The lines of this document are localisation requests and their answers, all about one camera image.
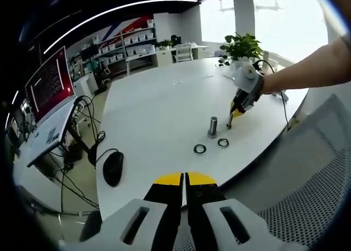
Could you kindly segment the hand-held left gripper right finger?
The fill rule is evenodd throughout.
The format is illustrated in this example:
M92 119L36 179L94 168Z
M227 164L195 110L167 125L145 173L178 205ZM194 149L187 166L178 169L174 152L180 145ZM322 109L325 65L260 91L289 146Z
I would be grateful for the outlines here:
M272 235L267 222L235 199L227 199L216 181L185 173L188 224L196 250L304 250Z

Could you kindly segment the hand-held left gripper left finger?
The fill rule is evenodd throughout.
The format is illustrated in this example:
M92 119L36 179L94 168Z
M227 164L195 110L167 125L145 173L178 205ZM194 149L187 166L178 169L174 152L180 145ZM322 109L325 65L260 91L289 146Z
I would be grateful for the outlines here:
M101 223L100 231L60 250L172 250L181 220L183 173L157 178L143 199L133 199Z

